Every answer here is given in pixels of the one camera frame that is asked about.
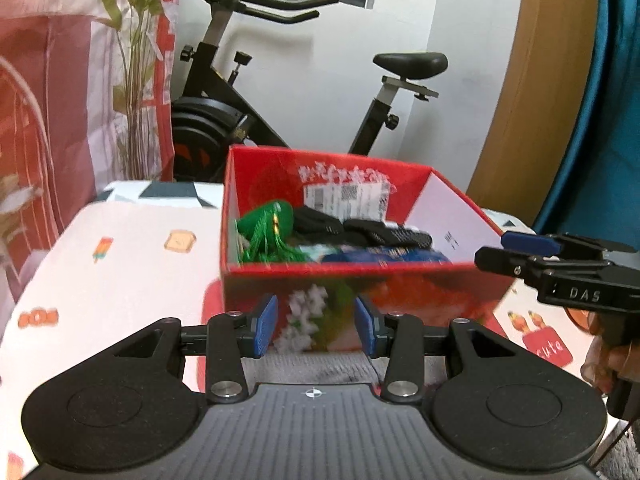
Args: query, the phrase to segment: floral curtain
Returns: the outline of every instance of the floral curtain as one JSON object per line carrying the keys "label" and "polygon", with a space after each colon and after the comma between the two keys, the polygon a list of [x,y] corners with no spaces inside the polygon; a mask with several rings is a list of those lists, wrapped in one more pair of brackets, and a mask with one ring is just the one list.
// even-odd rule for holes
{"label": "floral curtain", "polygon": [[0,338],[81,207],[113,180],[171,179],[177,4],[0,0]]}

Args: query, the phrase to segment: gray carpet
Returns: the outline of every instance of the gray carpet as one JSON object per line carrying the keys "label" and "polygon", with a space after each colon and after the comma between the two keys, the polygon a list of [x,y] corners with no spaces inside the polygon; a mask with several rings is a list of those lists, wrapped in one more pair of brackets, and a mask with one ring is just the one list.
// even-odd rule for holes
{"label": "gray carpet", "polygon": [[[251,391],[256,383],[289,384],[379,384],[384,377],[388,359],[369,359],[363,353],[277,354],[268,353],[262,359],[242,359],[242,366]],[[424,360],[426,384],[446,380],[444,358]],[[602,480],[640,480],[640,422],[627,432],[598,466]]]}

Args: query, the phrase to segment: metal screw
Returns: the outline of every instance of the metal screw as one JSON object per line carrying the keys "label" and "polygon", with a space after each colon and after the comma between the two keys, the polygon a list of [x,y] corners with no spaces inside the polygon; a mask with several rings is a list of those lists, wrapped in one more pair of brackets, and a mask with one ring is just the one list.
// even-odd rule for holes
{"label": "metal screw", "polygon": [[219,381],[211,387],[211,393],[219,397],[235,397],[242,393],[242,386],[235,381]]}
{"label": "metal screw", "polygon": [[418,393],[418,386],[411,381],[394,381],[386,389],[390,394],[398,397],[410,397]]}

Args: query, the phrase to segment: gray ribbed plate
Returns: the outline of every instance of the gray ribbed plate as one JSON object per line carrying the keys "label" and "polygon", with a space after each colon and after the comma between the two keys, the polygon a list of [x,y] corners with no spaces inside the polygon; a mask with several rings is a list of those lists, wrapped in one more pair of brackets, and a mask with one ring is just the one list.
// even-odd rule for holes
{"label": "gray ribbed plate", "polygon": [[[191,438],[156,462],[110,474],[45,465],[29,480],[513,480],[461,459],[420,413],[381,402],[367,384],[262,384],[240,404],[211,408]],[[585,466],[523,476],[594,480]]]}

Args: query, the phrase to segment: exercise bike seat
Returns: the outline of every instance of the exercise bike seat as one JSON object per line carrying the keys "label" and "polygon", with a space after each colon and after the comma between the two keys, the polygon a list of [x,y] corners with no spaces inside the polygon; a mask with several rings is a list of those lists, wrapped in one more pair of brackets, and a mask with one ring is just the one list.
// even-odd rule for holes
{"label": "exercise bike seat", "polygon": [[449,66],[447,56],[439,52],[377,54],[373,63],[405,79],[428,79]]}

